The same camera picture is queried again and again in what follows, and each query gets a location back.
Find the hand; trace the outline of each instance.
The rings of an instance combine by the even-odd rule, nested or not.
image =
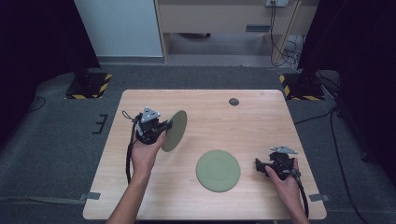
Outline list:
[[[293,168],[298,170],[297,159],[294,159]],[[289,175],[285,180],[281,180],[271,167],[265,166],[265,170],[267,171],[272,182],[274,183],[280,200],[282,200],[282,202],[288,207],[288,209],[295,209],[300,207],[302,209],[300,201],[300,190],[294,177],[292,175]]]
[[[134,175],[150,175],[152,167],[155,163],[158,150],[165,141],[166,131],[162,132],[157,139],[157,142],[151,145],[145,145],[140,141],[134,143],[132,149],[131,162],[134,167]]]

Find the wooden table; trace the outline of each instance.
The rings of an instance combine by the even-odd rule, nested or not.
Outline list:
[[[231,98],[239,105],[229,104]],[[183,109],[188,124],[183,139],[171,152],[160,150],[148,183],[138,219],[160,220],[262,220],[288,219],[268,177],[256,171],[255,158],[270,162],[270,147],[286,145],[298,151],[305,193],[317,194],[318,187],[304,154],[281,91],[260,90],[129,90],[120,99],[91,192],[86,219],[108,219],[127,188],[125,156],[131,117],[150,107],[169,119]],[[233,189],[216,193],[204,188],[195,166],[207,151],[222,149],[239,162],[241,177]],[[323,219],[323,202],[309,202],[310,219]]]

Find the black strap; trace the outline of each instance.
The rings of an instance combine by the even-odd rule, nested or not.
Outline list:
[[[126,174],[126,178],[128,179],[128,184],[131,183],[131,156],[132,156],[132,148],[134,147],[134,128],[136,122],[133,121],[133,123],[134,126],[132,127],[131,141],[129,142],[128,150],[126,152],[125,174]]]

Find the black cable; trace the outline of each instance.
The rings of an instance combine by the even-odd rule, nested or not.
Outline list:
[[[271,46],[271,64],[272,64],[272,66],[281,66],[281,65],[285,64],[288,60],[286,60],[286,59],[283,57],[282,52],[280,51],[280,49],[277,47],[276,43],[274,42],[273,28],[274,28],[275,16],[276,16],[276,2],[275,2],[275,1],[272,1],[272,2],[271,2],[271,5],[272,5],[272,10],[271,10],[271,29],[270,29],[271,44],[272,44],[272,46]],[[273,54],[274,54],[274,47],[277,49],[277,51],[279,52],[279,54],[282,56],[282,59],[283,59],[283,61],[284,61],[283,63],[280,63],[280,64],[275,64],[275,63],[274,63],[273,58],[272,58],[272,56],[273,56]]]
[[[334,134],[334,127],[332,126],[332,114],[334,113],[335,109],[332,111],[331,115],[330,115],[330,126],[332,128],[332,140],[334,141],[334,145],[335,145],[335,153],[337,155],[337,160],[338,160],[338,164],[340,165],[340,169],[341,169],[341,176],[343,177],[343,181],[344,181],[344,186],[346,188],[346,195],[349,199],[350,204],[352,205],[353,209],[355,210],[356,214],[358,215],[358,217],[361,219],[361,221],[365,224],[368,224],[368,222],[364,219],[364,217],[361,215],[361,213],[359,212],[358,208],[356,207],[355,202],[352,200],[352,197],[350,195],[350,191],[349,191],[349,186],[347,184],[347,178],[346,175],[344,173],[344,167],[343,167],[343,163],[341,163],[341,159],[340,159],[340,152],[338,150],[338,144],[337,144],[337,140],[335,138],[335,134]]]
[[[286,169],[289,170],[290,174],[294,177],[294,179],[297,182],[298,188],[300,189],[301,192],[301,196],[303,198],[303,202],[304,202],[304,211],[305,211],[305,215],[306,217],[309,217],[309,207],[308,207],[308,200],[306,199],[306,195],[305,195],[305,190],[303,187],[303,183],[301,182],[301,173],[295,169],[295,168],[290,168],[287,164],[285,164],[282,160],[277,159],[277,161],[279,161],[280,163],[282,163],[283,166],[286,167]]]
[[[134,128],[135,128],[135,122],[132,127],[131,141],[129,142],[128,150],[126,152],[125,174],[128,180],[128,184],[131,183],[131,156],[132,156],[132,148],[134,147]]]
[[[35,112],[35,111],[41,109],[47,103],[47,101],[46,101],[46,99],[44,97],[36,96],[35,99],[37,101],[40,100],[40,99],[43,100],[43,104],[41,106],[39,106],[38,108],[36,108],[36,109],[31,109],[31,110],[27,111],[28,113],[32,113],[32,112]]]
[[[336,107],[333,107],[329,112],[327,112],[327,113],[324,114],[324,115],[320,115],[320,116],[313,117],[313,118],[310,118],[310,119],[303,119],[303,120],[300,120],[300,121],[298,121],[298,122],[295,122],[294,125],[297,125],[297,124],[300,124],[300,123],[309,121],[309,120],[311,120],[311,119],[320,119],[320,118],[324,118],[324,117],[328,116],[330,113],[332,113],[332,112],[334,111],[335,108],[336,108]]]
[[[132,149],[134,147],[134,143],[137,141],[137,140],[134,141],[134,129],[135,129],[135,126],[136,126],[136,123],[138,122],[138,120],[131,118],[131,116],[129,116],[129,114],[124,110],[121,113],[126,119],[130,119],[132,121],[132,123],[134,124],[132,127],[131,140],[128,145],[128,150],[126,151],[126,161],[125,161],[125,174],[126,174],[126,178],[128,180],[128,184],[129,184],[129,183],[131,183],[131,161],[130,161],[130,159],[132,156]]]

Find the green disc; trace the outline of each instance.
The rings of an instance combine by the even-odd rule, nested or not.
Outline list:
[[[198,160],[196,174],[207,189],[224,192],[238,183],[241,168],[233,155],[223,150],[206,152]]]
[[[165,142],[163,143],[163,151],[172,151],[180,142],[186,131],[187,126],[187,113],[184,110],[179,110],[176,112],[172,118],[172,128],[166,131]]]

